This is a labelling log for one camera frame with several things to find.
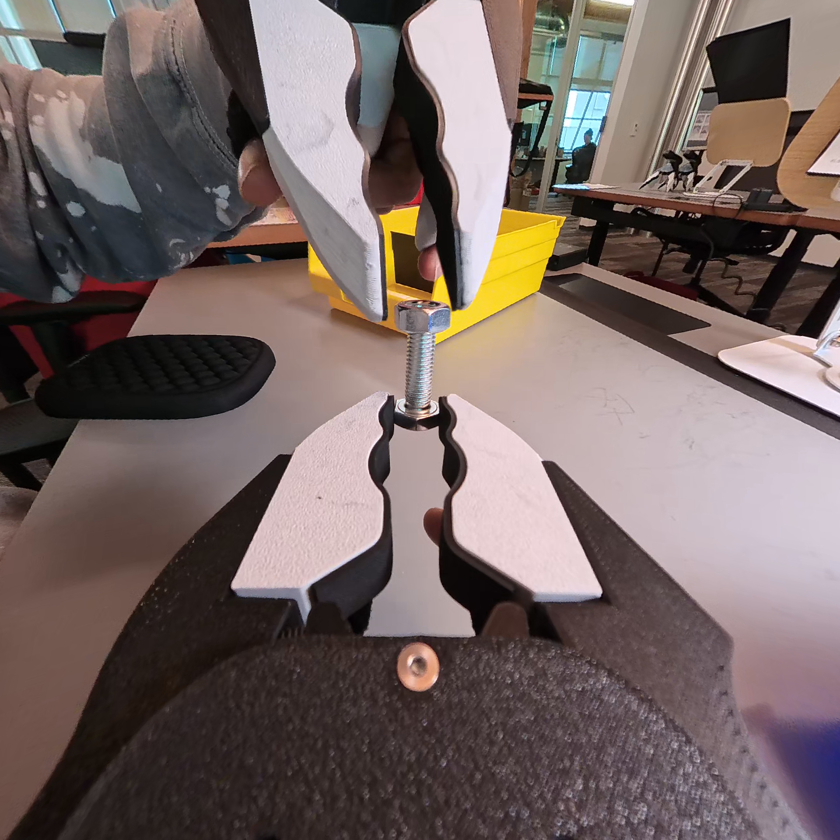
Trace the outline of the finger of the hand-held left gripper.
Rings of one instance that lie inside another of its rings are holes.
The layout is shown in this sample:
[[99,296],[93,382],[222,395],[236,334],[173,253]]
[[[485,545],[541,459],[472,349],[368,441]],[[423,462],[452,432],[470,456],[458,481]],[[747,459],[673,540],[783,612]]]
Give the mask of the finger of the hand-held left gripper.
[[361,83],[358,37],[319,1],[249,7],[272,171],[332,279],[367,319],[383,321],[382,224],[366,192],[371,159],[351,119]]
[[407,19],[394,90],[423,175],[416,246],[436,246],[463,310],[496,243],[511,142],[481,2],[430,2]]

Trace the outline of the small black panel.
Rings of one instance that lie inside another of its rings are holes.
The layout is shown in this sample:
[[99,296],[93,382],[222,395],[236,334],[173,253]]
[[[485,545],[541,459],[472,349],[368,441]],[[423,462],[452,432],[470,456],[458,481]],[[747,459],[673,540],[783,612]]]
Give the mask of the small black panel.
[[786,98],[791,19],[722,35],[706,47],[719,104]]

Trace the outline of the wooden desk black legs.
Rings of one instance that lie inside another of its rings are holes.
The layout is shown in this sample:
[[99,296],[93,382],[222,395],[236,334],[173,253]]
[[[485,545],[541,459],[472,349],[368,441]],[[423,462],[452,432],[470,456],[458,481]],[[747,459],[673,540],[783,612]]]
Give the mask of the wooden desk black legs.
[[821,235],[838,238],[839,234],[838,214],[834,211],[781,211],[778,204],[750,208],[739,192],[703,197],[697,193],[661,192],[628,186],[592,184],[561,185],[558,192],[573,197],[573,215],[595,222],[587,250],[587,261],[592,266],[599,264],[607,234],[612,227],[641,229],[669,240],[685,238],[695,242],[704,241],[703,231],[698,227],[689,229],[687,221],[661,214],[640,216],[633,212],[616,210],[617,205],[668,209],[701,217],[734,219],[739,223],[779,228],[783,235],[786,235],[788,230],[793,230],[793,241],[772,268],[751,308],[744,315],[746,319],[761,324],[767,322],[813,239]]

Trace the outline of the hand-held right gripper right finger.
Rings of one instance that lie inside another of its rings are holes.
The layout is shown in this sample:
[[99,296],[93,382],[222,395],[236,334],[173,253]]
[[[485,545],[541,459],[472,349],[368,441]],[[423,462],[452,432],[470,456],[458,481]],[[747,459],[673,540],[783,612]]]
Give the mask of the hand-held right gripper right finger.
[[602,586],[537,452],[458,395],[440,401],[444,444],[441,573],[467,602],[490,585],[520,603],[585,602]]

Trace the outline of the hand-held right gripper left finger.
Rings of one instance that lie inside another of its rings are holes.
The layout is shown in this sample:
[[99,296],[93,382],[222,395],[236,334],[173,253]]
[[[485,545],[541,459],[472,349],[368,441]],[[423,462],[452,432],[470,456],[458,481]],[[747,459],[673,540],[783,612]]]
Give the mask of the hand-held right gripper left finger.
[[375,392],[296,447],[234,575],[236,595],[310,601],[315,584],[374,547],[385,501],[371,453],[389,402]]

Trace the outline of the white tablet stand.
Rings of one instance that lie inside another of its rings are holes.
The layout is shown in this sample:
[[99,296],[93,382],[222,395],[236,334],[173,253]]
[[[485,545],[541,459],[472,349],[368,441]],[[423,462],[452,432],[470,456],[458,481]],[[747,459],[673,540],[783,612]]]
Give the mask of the white tablet stand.
[[753,167],[751,160],[724,159],[714,164],[699,178],[691,175],[686,183],[687,194],[711,196],[729,192]]

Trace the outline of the wooden support post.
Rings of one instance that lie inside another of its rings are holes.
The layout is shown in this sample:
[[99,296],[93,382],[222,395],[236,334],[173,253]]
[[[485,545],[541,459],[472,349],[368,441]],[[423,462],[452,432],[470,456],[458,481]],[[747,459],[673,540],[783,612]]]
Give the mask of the wooden support post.
[[523,80],[529,76],[532,34],[539,1],[525,0],[519,1],[518,3],[521,13],[521,64],[519,76],[520,80]]

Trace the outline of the black bin divider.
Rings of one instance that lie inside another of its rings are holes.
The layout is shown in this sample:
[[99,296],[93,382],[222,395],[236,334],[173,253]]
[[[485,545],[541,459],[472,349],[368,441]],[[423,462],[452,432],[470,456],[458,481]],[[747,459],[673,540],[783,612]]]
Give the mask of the black bin divider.
[[395,283],[431,295],[434,281],[424,279],[418,268],[419,251],[413,234],[392,232]]

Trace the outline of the small wooden board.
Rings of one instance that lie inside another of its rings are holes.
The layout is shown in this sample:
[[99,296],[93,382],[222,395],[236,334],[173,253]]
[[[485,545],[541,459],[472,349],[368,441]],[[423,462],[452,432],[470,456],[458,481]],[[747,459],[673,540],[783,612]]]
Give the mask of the small wooden board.
[[750,161],[754,167],[775,165],[784,152],[791,117],[785,97],[720,103],[710,113],[706,160]]

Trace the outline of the silver hex bolt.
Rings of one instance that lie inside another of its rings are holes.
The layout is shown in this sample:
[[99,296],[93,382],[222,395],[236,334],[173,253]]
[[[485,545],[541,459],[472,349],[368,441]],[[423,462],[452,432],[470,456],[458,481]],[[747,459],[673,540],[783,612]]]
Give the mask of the silver hex bolt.
[[397,409],[413,421],[438,412],[432,399],[436,336],[449,329],[451,312],[440,301],[408,300],[395,305],[395,325],[406,335],[405,396]]

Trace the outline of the black standing desk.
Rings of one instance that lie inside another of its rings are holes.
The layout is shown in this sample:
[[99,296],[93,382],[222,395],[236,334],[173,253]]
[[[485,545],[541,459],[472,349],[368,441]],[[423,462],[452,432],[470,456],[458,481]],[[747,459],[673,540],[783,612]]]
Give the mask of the black standing desk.
[[550,85],[541,82],[521,78],[519,81],[518,90],[518,110],[524,110],[531,106],[539,106],[542,117],[538,123],[538,128],[528,148],[528,156],[525,162],[521,165],[520,170],[516,171],[511,168],[511,175],[513,177],[522,177],[526,175],[531,167],[534,158],[539,152],[540,141],[548,124],[550,111],[553,103],[553,90]]

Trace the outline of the silver hex nut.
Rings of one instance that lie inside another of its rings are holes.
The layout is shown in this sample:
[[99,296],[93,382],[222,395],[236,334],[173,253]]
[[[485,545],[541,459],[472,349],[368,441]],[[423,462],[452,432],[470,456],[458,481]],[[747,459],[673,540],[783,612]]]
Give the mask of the silver hex nut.
[[395,401],[394,424],[410,431],[425,431],[440,423],[438,402],[431,400],[423,408],[410,407],[405,398]]

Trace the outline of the white stand rod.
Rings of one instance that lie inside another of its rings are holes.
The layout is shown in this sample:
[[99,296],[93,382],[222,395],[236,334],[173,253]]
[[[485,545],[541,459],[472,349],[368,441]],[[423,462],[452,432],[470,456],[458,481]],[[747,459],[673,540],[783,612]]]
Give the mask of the white stand rod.
[[839,302],[835,306],[832,314],[826,320],[817,340],[815,348],[812,352],[812,357],[819,361],[826,368],[833,366],[833,357],[831,348],[838,344],[839,341]]

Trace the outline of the yellow plastic bin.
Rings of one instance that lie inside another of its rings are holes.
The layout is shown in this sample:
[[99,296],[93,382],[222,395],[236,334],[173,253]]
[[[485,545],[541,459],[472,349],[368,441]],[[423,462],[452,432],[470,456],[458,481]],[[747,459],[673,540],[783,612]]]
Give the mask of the yellow plastic bin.
[[[394,306],[408,299],[426,299],[450,303],[445,279],[437,278],[429,295],[395,283],[392,232],[415,235],[419,206],[393,210],[381,219],[385,234],[385,260],[388,319],[377,327],[396,331]],[[448,330],[436,337],[442,342],[457,333],[488,319],[493,314],[536,292],[543,280],[548,259],[564,223],[554,215],[504,209],[490,263],[473,303],[466,310],[454,311]]]

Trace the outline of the red box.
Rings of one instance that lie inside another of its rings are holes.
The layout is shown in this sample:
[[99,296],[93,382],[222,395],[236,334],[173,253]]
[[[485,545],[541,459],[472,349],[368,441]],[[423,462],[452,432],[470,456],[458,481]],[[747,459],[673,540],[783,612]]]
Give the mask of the red box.
[[642,271],[628,271],[626,274],[623,275],[625,278],[634,280],[636,282],[645,284],[646,286],[659,289],[661,291],[665,291],[667,293],[689,299],[692,301],[698,301],[699,295],[698,290],[688,285],[681,285],[677,282],[672,280],[665,280],[661,279],[657,276],[649,276],[643,273]]

